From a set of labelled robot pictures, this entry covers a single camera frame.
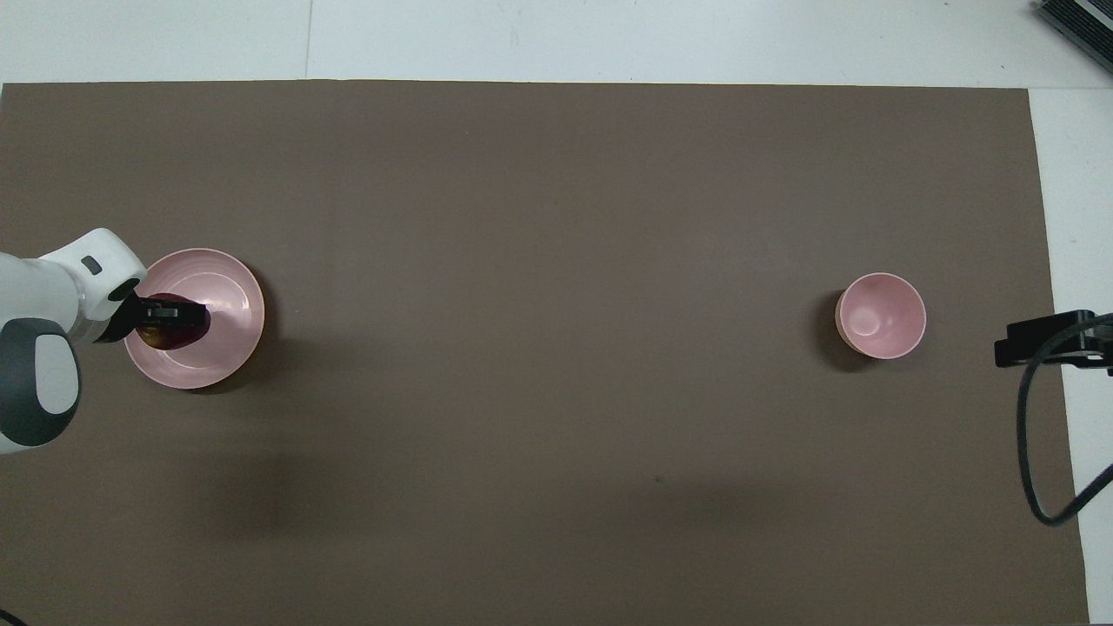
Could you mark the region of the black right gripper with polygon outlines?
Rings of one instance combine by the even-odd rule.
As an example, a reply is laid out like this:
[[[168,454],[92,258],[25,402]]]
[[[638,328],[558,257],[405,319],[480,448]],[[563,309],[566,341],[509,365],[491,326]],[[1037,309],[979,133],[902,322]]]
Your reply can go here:
[[[1021,366],[1030,363],[1048,338],[1068,324],[1086,324],[1074,336],[1056,349],[1058,364],[1080,370],[1102,370],[1112,376],[1112,313],[1097,314],[1093,310],[1070,310],[1064,316],[1030,317],[1009,323],[1005,338],[995,341],[997,368]]]

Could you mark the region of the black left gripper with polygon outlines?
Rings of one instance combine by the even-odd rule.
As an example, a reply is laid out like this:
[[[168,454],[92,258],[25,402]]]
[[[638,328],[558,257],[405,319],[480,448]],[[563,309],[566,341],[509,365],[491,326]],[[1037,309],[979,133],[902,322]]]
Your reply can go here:
[[[129,294],[109,317],[106,342],[115,343],[136,331],[154,324],[208,324],[210,313],[195,302],[152,302],[137,294]]]

